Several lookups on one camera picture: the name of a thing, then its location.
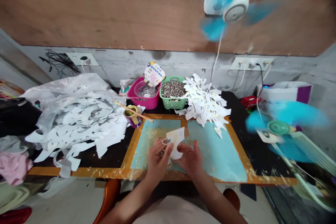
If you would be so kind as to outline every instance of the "light blue cutting mat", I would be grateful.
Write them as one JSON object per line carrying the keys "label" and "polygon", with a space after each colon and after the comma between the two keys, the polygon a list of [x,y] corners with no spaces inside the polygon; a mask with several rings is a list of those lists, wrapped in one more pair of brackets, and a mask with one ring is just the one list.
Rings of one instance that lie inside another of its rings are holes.
{"label": "light blue cutting mat", "polygon": [[[146,169],[148,149],[156,137],[165,138],[167,132],[180,127],[179,120],[155,120],[154,123],[145,121],[131,169]],[[184,142],[192,145],[194,140],[198,140],[203,168],[210,176],[229,182],[247,182],[247,174],[229,133],[222,129],[223,139],[220,139],[213,128],[214,123],[207,122],[203,128],[196,121],[188,121],[189,137]],[[169,169],[183,172],[175,162]]]}

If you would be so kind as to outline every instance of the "black table surface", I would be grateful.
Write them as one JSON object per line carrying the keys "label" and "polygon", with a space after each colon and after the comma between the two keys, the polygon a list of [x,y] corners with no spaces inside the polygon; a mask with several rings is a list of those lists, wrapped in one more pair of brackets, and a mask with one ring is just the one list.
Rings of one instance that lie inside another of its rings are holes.
{"label": "black table surface", "polygon": [[[268,144],[262,142],[257,134],[249,134],[245,127],[245,120],[248,117],[246,109],[239,102],[234,93],[223,91],[221,97],[227,101],[227,109],[231,109],[230,120],[233,129],[236,132],[238,139],[249,158],[256,174],[262,176],[263,174],[271,174],[273,170],[277,171],[277,176],[295,177],[288,169],[287,165],[279,155],[273,153],[268,148]],[[131,100],[127,100],[127,105],[133,105]],[[176,114],[174,110],[167,110],[163,106],[162,99],[159,100],[158,106],[153,110],[145,110],[146,114]],[[96,148],[90,148],[86,151],[80,152],[78,158],[81,159],[79,167],[96,167],[96,168],[120,168],[124,160],[127,148],[133,136],[134,129],[127,127],[125,138],[117,144],[110,146],[107,152],[99,159],[96,153]],[[38,156],[36,152],[32,157],[34,160]],[[39,167],[53,167],[53,160],[51,157],[43,162],[36,163]]]}

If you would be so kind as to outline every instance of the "hand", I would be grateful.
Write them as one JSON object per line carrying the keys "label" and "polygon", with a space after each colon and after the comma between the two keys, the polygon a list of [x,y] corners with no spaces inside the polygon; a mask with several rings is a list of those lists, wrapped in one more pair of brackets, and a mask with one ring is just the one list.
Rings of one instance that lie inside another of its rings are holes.
{"label": "hand", "polygon": [[[173,150],[174,144],[164,145],[163,138],[157,138],[152,148],[148,151],[148,169],[146,178],[151,181],[155,186],[158,185],[167,171],[168,160]],[[164,149],[164,155],[161,156],[160,152]]]}
{"label": "hand", "polygon": [[191,179],[195,178],[203,171],[203,158],[197,141],[194,141],[194,148],[186,143],[180,143],[177,146],[177,150],[183,153],[182,157],[178,159],[177,162]]}

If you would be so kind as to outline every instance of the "person's right hand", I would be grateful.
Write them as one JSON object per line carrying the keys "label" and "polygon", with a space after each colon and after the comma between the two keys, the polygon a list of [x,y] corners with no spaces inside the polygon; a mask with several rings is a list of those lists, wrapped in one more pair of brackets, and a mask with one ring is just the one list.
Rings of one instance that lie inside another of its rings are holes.
{"label": "person's right hand", "polygon": [[180,143],[177,150],[183,153],[177,163],[186,171],[191,179],[195,178],[203,171],[203,158],[198,147],[198,142],[194,141],[194,148],[186,143]]}

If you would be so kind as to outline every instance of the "red box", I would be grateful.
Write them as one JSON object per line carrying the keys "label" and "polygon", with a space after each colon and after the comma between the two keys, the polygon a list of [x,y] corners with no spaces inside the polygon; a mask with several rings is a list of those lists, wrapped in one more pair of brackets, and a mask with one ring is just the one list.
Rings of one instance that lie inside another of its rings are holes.
{"label": "red box", "polygon": [[255,96],[247,96],[241,99],[240,103],[246,108],[251,109],[257,104],[257,98]]}

